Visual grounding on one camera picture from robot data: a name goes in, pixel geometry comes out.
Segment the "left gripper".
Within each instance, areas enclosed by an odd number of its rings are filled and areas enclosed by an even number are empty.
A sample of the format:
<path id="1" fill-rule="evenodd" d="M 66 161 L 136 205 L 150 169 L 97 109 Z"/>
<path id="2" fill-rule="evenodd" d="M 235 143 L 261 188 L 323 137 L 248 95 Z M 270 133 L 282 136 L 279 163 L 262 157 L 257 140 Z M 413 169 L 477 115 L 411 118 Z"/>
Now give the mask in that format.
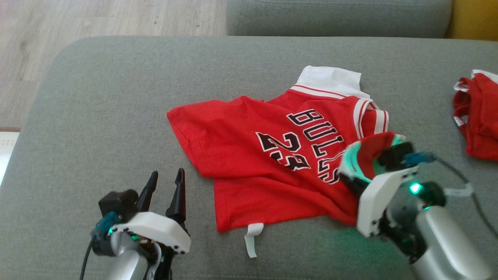
<path id="1" fill-rule="evenodd" d="M 155 243 L 161 243 L 179 254 L 190 252 L 191 237 L 180 226 L 184 225 L 186 220 L 185 170 L 179 168 L 177 172 L 175 179 L 176 189 L 165 216 L 148 212 L 152 195 L 157 187 L 157 181 L 158 172 L 154 171 L 142 189 L 136 203 L 139 213 L 130 221 L 112 227 L 111 252 L 114 255 L 119 256 L 128 250 L 135 250 L 146 256 L 149 255 L 140 245 L 140 241 L 136 241 L 131 237 L 132 233 Z"/>

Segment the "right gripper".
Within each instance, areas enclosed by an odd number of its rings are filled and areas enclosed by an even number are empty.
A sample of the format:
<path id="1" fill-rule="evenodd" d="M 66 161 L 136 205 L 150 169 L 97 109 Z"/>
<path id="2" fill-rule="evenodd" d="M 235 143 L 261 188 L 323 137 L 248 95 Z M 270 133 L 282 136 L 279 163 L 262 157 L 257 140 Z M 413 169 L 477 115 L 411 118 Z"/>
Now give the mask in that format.
<path id="1" fill-rule="evenodd" d="M 410 181 L 417 167 L 390 171 L 367 179 L 359 168 L 357 155 L 361 145 L 351 144 L 345 149 L 338 168 L 342 181 L 359 195 L 357 230 L 366 238 L 379 235 L 380 222 L 384 211 L 390 205 L 398 188 L 404 182 Z"/>

